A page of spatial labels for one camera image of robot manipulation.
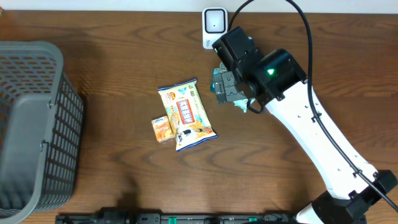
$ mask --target white wall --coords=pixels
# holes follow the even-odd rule
[[[245,0],[0,0],[7,9],[200,12],[223,6],[234,12]],[[296,0],[304,12],[398,13],[398,0]],[[284,0],[255,0],[246,12],[294,12]]]

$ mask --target yellow snack package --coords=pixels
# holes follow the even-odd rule
[[[154,127],[156,140],[158,142],[163,142],[174,137],[167,116],[152,120],[152,127]]]
[[[196,82],[195,78],[158,89],[175,134],[177,152],[217,138],[200,101]]]

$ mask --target gray plastic basket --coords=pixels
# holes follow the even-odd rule
[[[83,103],[46,42],[0,42],[0,223],[72,196]]]

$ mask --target wooden table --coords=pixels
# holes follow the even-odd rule
[[[309,14],[314,87],[335,123],[378,169],[398,175],[398,16]],[[285,48],[307,69],[298,14],[240,14],[267,54]],[[46,40],[86,95],[86,126],[75,195],[26,223],[58,213],[128,206],[172,213],[297,212],[325,191],[310,159],[269,114],[219,105],[210,92],[220,60],[201,46],[201,14],[174,12],[5,11],[0,40]],[[219,138],[177,153],[159,144],[150,121],[165,114],[158,86],[198,78]],[[389,196],[398,202],[398,190]],[[369,223],[396,223],[380,201]]]

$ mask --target small orange package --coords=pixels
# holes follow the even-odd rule
[[[163,142],[168,139],[174,138],[172,128],[170,127],[169,119],[167,116],[152,120],[152,126],[154,127],[156,140]]]

